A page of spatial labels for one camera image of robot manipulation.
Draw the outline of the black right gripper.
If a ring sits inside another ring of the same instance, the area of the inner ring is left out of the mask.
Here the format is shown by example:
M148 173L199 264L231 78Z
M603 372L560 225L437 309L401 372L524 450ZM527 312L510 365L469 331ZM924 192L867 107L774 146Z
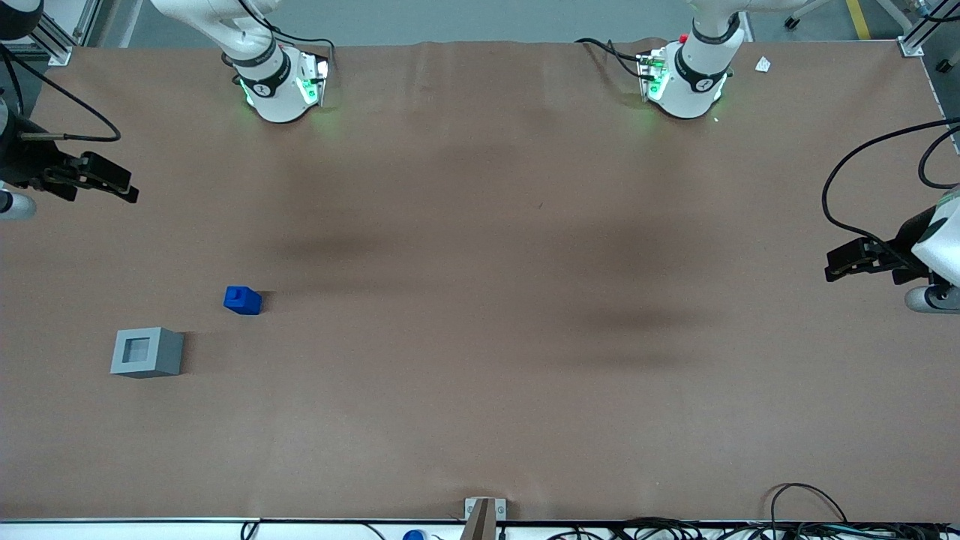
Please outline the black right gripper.
M2 113L1 176L2 181L15 188L31 188L47 192L65 201L73 202L79 189L93 189L111 194L129 204L137 204L140 191L131 184L131 172L93 151L84 151L79 157L81 177L72 184L50 180L53 169L68 167L73 156L59 150L52 140L27 140L24 134L45 134L47 130L16 112Z

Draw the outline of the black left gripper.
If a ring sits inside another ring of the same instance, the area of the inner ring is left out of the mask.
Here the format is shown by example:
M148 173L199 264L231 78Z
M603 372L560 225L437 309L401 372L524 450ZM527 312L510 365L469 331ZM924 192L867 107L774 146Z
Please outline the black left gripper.
M921 240L932 218L932 213L919 213L905 220L892 239L876 242L869 237L857 237L830 250L826 254L827 283L851 275L877 272L890 273L895 286L929 279L932 271L914 255L912 248Z

